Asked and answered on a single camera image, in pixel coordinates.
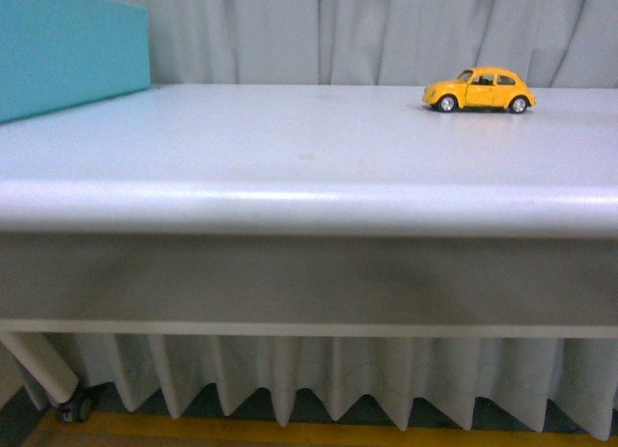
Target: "table top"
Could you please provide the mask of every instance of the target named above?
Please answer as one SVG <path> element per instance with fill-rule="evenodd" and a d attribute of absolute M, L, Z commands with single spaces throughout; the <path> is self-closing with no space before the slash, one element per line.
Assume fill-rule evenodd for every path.
<path fill-rule="evenodd" d="M 618 91 L 176 85 L 0 126 L 0 231 L 618 237 Z"/>

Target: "floor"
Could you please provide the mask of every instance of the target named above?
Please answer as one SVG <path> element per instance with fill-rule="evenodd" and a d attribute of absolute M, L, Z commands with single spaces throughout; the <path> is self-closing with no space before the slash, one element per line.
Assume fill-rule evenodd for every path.
<path fill-rule="evenodd" d="M 24 390 L 0 410 L 0 447 L 53 447 L 89 445 L 149 447 L 205 445 L 212 447 L 283 447 L 285 444 L 331 446 L 385 445 L 604 445 L 618 446 L 618 412 L 614 411 L 612 438 L 597 443 L 555 404 L 548 403 L 545 433 L 532 433 L 525 425 L 487 399 L 478 399 L 471 432 L 457 427 L 433 405 L 414 401 L 409 426 L 397 430 L 376 401 L 361 398 L 337 422 L 309 390 L 296 393 L 295 409 L 288 427 L 274 422 L 270 393 L 256 391 L 235 413 L 223 417 L 214 385 L 198 395 L 179 420 L 165 408 L 160 391 L 134 414 L 126 413 L 113 384 L 89 389 L 95 411 L 83 424 L 60 424 L 53 409 L 36 411 Z"/>

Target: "curtain fold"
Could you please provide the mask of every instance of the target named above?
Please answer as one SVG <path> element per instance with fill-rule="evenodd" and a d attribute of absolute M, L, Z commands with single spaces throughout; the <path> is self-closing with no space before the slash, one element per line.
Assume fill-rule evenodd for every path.
<path fill-rule="evenodd" d="M 548 400 L 607 439 L 618 391 L 616 340 L 317 338 L 50 334 L 48 339 L 86 385 L 113 381 L 129 411 L 161 389 L 180 417 L 215 383 L 230 415 L 258 388 L 268 389 L 285 426 L 295 393 L 311 389 L 331 418 L 363 395 L 407 428 L 423 398 L 471 429 L 478 397 L 493 400 L 542 431 Z M 37 384 L 29 378 L 29 390 Z"/>
<path fill-rule="evenodd" d="M 154 83 L 426 85 L 475 65 L 615 88 L 618 0 L 120 0 L 150 10 Z"/>

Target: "yellow floor stripe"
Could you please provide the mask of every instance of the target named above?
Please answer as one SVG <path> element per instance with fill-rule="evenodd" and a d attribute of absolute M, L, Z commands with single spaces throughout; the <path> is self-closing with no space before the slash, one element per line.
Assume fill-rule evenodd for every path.
<path fill-rule="evenodd" d="M 282 428 L 274 422 L 229 418 L 180 418 L 136 413 L 94 412 L 86 423 L 64 424 L 55 410 L 42 419 L 38 430 L 56 433 L 89 433 L 213 439 L 291 444 L 396 447 L 618 447 L 618 437 L 601 442 L 587 434 L 515 433 L 413 428 L 401 432 L 380 426 L 290 423 Z"/>

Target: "caster wheel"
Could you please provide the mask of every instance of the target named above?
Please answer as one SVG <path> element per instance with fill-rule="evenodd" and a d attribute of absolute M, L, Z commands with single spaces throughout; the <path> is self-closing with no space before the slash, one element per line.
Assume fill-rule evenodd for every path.
<path fill-rule="evenodd" d="M 83 423 L 90 416 L 93 402 L 81 385 L 77 385 L 70 399 L 58 406 L 58 419 L 63 423 Z"/>

